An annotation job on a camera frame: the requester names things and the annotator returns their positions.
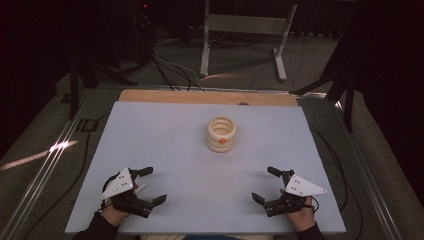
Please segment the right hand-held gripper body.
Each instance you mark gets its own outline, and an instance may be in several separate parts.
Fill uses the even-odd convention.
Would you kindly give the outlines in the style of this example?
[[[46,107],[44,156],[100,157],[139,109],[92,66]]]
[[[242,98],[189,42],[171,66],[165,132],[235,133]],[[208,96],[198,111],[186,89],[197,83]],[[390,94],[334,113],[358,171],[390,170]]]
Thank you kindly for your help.
[[[281,171],[282,176],[278,177],[283,182],[280,197],[264,204],[268,217],[300,211],[306,207],[307,197],[327,193],[324,188],[296,175],[293,170]]]

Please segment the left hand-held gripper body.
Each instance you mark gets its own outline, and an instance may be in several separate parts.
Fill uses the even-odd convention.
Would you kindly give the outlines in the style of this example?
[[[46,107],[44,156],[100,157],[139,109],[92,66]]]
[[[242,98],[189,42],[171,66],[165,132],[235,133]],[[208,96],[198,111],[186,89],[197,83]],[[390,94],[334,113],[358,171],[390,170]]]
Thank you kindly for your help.
[[[102,207],[110,199],[115,209],[147,218],[153,209],[153,204],[138,197],[138,193],[147,187],[147,183],[136,183],[136,179],[139,177],[138,171],[126,167],[111,176],[103,186]]]

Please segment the person's right hand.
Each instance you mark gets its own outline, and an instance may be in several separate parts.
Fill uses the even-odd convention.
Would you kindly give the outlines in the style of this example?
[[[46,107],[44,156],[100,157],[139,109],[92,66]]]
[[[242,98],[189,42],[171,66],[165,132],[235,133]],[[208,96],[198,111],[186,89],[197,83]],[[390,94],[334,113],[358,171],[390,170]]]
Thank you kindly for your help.
[[[302,208],[300,211],[286,214],[296,232],[305,231],[316,224],[314,212],[311,207],[312,198],[307,197],[305,204],[306,207]]]

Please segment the person's left hand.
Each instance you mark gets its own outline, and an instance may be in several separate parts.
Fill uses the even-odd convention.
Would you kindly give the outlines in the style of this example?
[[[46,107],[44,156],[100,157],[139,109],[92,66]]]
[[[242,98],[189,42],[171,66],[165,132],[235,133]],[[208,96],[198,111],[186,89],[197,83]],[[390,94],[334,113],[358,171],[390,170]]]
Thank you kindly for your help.
[[[122,222],[129,216],[129,213],[115,209],[110,199],[108,199],[106,205],[101,208],[100,214],[115,227],[119,227]]]

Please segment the pale grey table mat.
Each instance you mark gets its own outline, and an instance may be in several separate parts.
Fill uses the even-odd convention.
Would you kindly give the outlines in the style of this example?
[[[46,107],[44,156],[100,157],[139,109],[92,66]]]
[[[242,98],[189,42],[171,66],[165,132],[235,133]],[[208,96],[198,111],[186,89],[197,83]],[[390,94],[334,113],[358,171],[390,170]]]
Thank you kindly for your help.
[[[217,116],[237,125],[226,153],[206,144],[208,122]],[[129,167],[153,167],[143,177],[141,198],[167,195],[148,218],[130,216],[128,234],[282,234],[284,216],[268,217],[251,193],[279,196],[281,179],[269,166],[293,170],[328,189],[327,174],[304,112],[291,106],[241,106],[117,102],[88,169],[66,230],[84,229],[100,205],[105,181]]]

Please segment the cream ribbed round container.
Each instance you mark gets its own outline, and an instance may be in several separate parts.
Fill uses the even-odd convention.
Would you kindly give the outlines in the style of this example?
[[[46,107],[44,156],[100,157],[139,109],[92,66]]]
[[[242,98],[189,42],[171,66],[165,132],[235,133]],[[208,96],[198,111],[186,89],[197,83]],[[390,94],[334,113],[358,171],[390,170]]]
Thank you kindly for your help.
[[[236,142],[237,125],[225,116],[212,118],[207,125],[206,144],[208,148],[216,153],[230,151]]]

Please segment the black stand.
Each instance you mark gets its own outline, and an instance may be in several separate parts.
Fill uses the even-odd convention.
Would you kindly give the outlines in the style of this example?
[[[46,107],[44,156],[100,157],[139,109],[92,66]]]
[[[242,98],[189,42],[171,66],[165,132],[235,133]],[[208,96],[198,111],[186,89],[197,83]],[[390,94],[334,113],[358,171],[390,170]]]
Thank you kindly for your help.
[[[95,77],[95,71],[105,74],[114,81],[127,86],[135,86],[136,83],[125,79],[118,73],[113,72],[106,66],[93,60],[85,54],[81,48],[71,40],[69,46],[69,77],[70,77],[70,112],[69,118],[73,119],[79,108],[79,80],[88,88],[96,88],[99,81]]]
[[[332,82],[332,86],[326,94],[328,101],[339,101],[345,95],[345,107],[343,122],[349,132],[352,127],[352,110],[355,89],[354,69],[357,60],[357,49],[361,44],[357,43],[355,23],[352,22],[341,35],[339,42],[327,62],[318,80],[297,90],[290,90],[290,94],[304,95],[322,85]]]

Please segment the dark equipment with red light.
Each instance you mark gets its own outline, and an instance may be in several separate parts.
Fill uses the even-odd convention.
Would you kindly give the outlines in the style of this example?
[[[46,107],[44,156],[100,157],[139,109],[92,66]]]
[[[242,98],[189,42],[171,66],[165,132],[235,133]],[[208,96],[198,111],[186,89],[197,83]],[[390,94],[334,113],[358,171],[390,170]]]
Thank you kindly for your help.
[[[140,65],[145,65],[151,56],[155,39],[156,26],[151,0],[132,0],[133,20],[137,39],[134,59]]]

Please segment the aluminium floor rail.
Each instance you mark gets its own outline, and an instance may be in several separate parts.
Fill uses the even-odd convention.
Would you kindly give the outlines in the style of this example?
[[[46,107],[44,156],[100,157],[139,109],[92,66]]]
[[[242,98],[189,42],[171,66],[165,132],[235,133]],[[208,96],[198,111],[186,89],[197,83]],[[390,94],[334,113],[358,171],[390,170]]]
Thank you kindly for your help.
[[[82,94],[73,119],[55,97],[0,160],[0,240],[66,237],[90,142],[76,127],[95,95],[94,90]]]
[[[357,171],[359,172],[360,179],[366,190],[369,200],[372,203],[374,213],[377,215],[380,225],[385,233],[387,240],[402,240],[399,229],[394,222],[393,215],[388,208],[388,205],[383,198],[383,195],[377,185],[377,182],[372,176],[372,172],[367,165],[365,155],[360,149],[359,142],[355,136],[347,130],[344,123],[344,114],[347,110],[342,104],[337,101],[333,104],[334,112],[342,132],[347,139],[348,146],[354,155],[354,163],[356,164]]]

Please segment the black floor socket frame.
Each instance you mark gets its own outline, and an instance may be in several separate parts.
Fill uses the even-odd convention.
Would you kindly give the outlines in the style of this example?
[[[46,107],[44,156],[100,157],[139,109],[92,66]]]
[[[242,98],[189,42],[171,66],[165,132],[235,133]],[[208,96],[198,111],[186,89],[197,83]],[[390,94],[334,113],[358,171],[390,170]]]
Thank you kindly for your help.
[[[98,127],[98,121],[93,119],[80,119],[76,131],[77,132],[95,132]]]

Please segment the white metal stand frame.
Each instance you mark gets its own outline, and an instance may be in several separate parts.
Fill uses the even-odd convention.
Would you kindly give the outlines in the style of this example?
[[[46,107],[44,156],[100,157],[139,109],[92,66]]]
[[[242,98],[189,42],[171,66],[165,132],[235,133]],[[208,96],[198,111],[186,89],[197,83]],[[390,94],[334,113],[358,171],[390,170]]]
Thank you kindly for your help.
[[[278,79],[281,82],[287,80],[282,53],[297,10],[297,3],[290,5],[288,15],[285,18],[213,14],[210,12],[210,0],[204,0],[204,4],[203,49],[200,64],[201,77],[209,75],[209,33],[211,31],[219,31],[279,35],[279,43],[273,49],[273,58]]]

